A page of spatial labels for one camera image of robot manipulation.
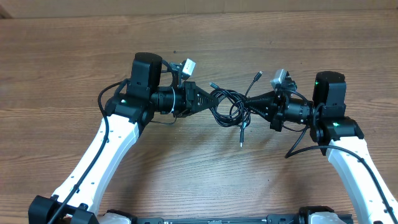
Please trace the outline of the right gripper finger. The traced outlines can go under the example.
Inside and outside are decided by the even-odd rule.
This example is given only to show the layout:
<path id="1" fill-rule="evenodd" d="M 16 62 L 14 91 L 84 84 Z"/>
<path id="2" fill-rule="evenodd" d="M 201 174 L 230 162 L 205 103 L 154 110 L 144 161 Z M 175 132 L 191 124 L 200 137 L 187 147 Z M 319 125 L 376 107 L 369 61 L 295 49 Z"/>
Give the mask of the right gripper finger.
<path id="1" fill-rule="evenodd" d="M 253 112 L 258 114 L 260 117 L 264 118 L 266 121 L 272 121 L 274 118 L 274 107 L 272 105 L 249 105 L 248 108 Z"/>
<path id="2" fill-rule="evenodd" d="M 252 106 L 256 108 L 265 108 L 273 105 L 275 99 L 275 92 L 270 91 L 259 96 L 250 97 L 246 100 L 247 107 Z"/>

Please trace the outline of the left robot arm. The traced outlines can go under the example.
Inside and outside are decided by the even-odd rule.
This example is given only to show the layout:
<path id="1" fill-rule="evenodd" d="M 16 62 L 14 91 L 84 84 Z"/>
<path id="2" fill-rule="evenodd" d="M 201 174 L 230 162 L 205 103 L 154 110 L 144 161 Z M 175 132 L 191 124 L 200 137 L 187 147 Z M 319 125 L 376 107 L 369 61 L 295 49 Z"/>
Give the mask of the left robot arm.
<path id="1" fill-rule="evenodd" d="M 184 118 L 216 105 L 206 91 L 189 81 L 196 63 L 168 63 L 139 52 L 130 78 L 113 85 L 113 96 L 99 103 L 103 119 L 94 140 L 69 177 L 46 198 L 36 196 L 29 223 L 135 223 L 126 212 L 98 214 L 105 190 L 122 158 L 137 142 L 156 112 Z"/>

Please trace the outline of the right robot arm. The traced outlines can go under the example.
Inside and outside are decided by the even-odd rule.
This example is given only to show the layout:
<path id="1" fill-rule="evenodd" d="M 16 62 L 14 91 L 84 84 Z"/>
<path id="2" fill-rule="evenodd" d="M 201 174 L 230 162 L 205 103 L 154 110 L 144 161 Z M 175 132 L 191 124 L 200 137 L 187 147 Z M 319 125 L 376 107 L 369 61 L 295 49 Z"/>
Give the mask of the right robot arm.
<path id="1" fill-rule="evenodd" d="M 345 116 L 345 76 L 318 72 L 312 100 L 297 92 L 288 71 L 276 71 L 273 90 L 248 98 L 245 106 L 281 131 L 288 121 L 304 125 L 314 146 L 292 146 L 285 157 L 319 149 L 337 171 L 353 204 L 359 223 L 397 223 L 397 200 L 371 159 L 359 124 Z"/>

